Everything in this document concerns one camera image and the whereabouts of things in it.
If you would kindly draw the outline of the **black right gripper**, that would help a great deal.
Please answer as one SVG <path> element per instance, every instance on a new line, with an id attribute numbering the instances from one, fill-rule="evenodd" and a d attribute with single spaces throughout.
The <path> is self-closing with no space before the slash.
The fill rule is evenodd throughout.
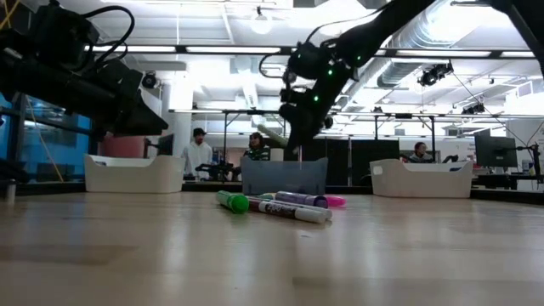
<path id="1" fill-rule="evenodd" d="M 334 40 L 316 46 L 300 42 L 286 70 L 297 75 L 293 84 L 280 91 L 280 115 L 292 126 L 286 150 L 294 153 L 308 145 L 318 134 L 329 110 L 335 104 L 344 85 L 352 78 L 354 68 L 341 56 Z"/>

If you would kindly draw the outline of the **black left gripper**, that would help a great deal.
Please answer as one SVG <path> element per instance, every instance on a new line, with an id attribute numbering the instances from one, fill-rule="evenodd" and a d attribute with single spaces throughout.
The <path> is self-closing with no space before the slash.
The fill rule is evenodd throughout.
<path id="1" fill-rule="evenodd" d="M 114 134 L 116 136 L 161 135 L 168 124 L 141 97 L 139 84 L 143 74 L 119 59 L 104 63 L 97 70 L 97 80 L 111 91 Z"/>

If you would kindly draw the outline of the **purple highlighter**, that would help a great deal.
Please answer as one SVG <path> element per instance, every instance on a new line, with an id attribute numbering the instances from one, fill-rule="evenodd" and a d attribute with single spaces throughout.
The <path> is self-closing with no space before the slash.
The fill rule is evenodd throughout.
<path id="1" fill-rule="evenodd" d="M 285 201 L 300 205 L 328 208 L 328 201 L 323 195 L 307 195 L 301 193 L 292 193 L 287 191 L 278 191 L 275 194 L 277 201 Z"/>

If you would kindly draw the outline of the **white red-labelled marker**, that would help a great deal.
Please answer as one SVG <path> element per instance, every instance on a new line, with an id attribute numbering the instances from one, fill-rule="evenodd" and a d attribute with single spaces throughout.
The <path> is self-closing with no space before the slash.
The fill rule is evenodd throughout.
<path id="1" fill-rule="evenodd" d="M 253 212 L 265 213 L 276 217 L 295 219 L 313 224 L 323 224 L 329 219 L 326 212 L 269 201 L 250 200 L 249 209 Z"/>

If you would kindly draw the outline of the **green marker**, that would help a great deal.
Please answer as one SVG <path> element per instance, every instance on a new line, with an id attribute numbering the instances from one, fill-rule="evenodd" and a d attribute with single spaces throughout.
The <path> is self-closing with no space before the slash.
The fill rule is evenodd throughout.
<path id="1" fill-rule="evenodd" d="M 216 194 L 216 201 L 235 214 L 244 214 L 249 210 L 249 200 L 244 195 L 220 190 Z"/>

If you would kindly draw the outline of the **white plastic bin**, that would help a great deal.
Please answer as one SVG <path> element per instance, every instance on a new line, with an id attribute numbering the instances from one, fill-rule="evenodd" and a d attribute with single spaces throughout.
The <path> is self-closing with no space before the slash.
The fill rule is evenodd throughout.
<path id="1" fill-rule="evenodd" d="M 458 198 L 470 196 L 473 163 L 403 163 L 385 159 L 370 162 L 375 196 L 398 198 Z"/>
<path id="2" fill-rule="evenodd" d="M 87 192 L 168 194 L 182 190 L 184 158 L 119 158 L 85 155 Z"/>

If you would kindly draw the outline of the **black computer monitor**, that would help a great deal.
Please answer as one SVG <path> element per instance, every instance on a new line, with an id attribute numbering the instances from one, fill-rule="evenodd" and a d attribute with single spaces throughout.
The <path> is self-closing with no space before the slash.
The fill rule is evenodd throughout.
<path id="1" fill-rule="evenodd" d="M 161 136 L 154 144 L 150 139 L 144 138 L 144 158 L 149 157 L 149 148 L 156 149 L 158 156 L 171 156 L 173 154 L 174 135 Z"/>
<path id="2" fill-rule="evenodd" d="M 517 167 L 515 139 L 506 137 L 476 136 L 476 162 L 481 167 Z"/>

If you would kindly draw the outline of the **grey plastic bin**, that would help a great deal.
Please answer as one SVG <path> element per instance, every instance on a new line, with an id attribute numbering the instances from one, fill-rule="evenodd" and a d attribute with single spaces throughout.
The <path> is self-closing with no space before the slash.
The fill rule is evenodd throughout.
<path id="1" fill-rule="evenodd" d="M 323 195 L 328 159 L 317 161 L 254 161 L 241 158 L 242 192 L 260 195 L 287 191 Z"/>

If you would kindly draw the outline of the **person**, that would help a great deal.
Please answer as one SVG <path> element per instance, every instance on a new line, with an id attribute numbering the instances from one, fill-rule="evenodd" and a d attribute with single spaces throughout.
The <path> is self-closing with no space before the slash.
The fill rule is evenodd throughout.
<path id="1" fill-rule="evenodd" d="M 417 142 L 414 145 L 414 151 L 409 156 L 410 162 L 414 163 L 431 163 L 434 158 L 427 153 L 427 146 L 423 142 Z"/>
<path id="2" fill-rule="evenodd" d="M 197 127 L 193 130 L 193 139 L 184 147 L 182 157 L 185 159 L 184 175 L 194 177 L 197 180 L 209 179 L 209 173 L 197 171 L 201 164 L 211 164 L 213 149 L 205 141 L 206 132 Z"/>
<path id="3" fill-rule="evenodd" d="M 254 161 L 270 160 L 270 149 L 264 143 L 264 138 L 261 133 L 255 132 L 250 135 L 248 149 L 244 152 L 244 156 L 247 156 Z"/>

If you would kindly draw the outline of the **black partition screens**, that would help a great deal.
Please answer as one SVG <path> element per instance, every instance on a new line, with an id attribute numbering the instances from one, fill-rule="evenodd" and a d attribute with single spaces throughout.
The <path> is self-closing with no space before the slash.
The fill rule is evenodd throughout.
<path id="1" fill-rule="evenodd" d="M 368 185 L 370 162 L 400 158 L 398 140 L 316 139 L 303 149 L 305 161 L 328 159 L 326 184 L 336 186 Z"/>

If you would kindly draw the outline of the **black overhead rig bar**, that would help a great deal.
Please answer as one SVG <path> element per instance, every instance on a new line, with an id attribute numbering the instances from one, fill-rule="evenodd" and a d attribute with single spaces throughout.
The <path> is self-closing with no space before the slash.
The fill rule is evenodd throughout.
<path id="1" fill-rule="evenodd" d="M 249 47 L 249 46 L 160 46 L 160 45 L 129 45 L 119 47 L 115 53 L 122 53 L 125 49 L 133 54 L 222 54 L 222 55 L 281 55 L 287 56 L 295 53 L 295 47 Z M 398 49 L 380 48 L 375 57 L 393 58 L 397 57 Z M 466 60 L 535 60 L 536 57 L 527 50 L 470 50 L 470 49 L 430 49 L 425 48 L 416 51 L 406 50 L 410 57 L 421 55 L 424 59 L 466 59 Z"/>

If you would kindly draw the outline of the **round ceiling lamp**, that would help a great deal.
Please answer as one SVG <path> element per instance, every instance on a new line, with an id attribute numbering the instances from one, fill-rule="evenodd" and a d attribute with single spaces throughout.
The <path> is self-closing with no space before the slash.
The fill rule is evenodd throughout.
<path id="1" fill-rule="evenodd" d="M 266 15 L 263 13 L 256 13 L 251 18 L 250 28 L 253 32 L 259 35 L 265 35 L 269 33 L 272 27 L 273 27 L 273 19 L 269 15 Z"/>

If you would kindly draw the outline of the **silver ventilation duct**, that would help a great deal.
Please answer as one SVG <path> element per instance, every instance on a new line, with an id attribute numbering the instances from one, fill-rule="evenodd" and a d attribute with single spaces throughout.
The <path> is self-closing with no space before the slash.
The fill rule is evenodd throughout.
<path id="1" fill-rule="evenodd" d="M 420 15 L 411 21 L 399 34 L 396 34 L 389 48 L 398 49 L 397 57 L 387 58 L 387 65 L 377 77 L 380 88 L 394 88 L 401 81 L 423 64 L 423 57 L 410 57 L 408 49 L 416 51 L 431 48 L 449 48 L 458 42 L 463 35 L 457 30 L 451 30 L 448 25 L 432 18 L 430 15 Z"/>

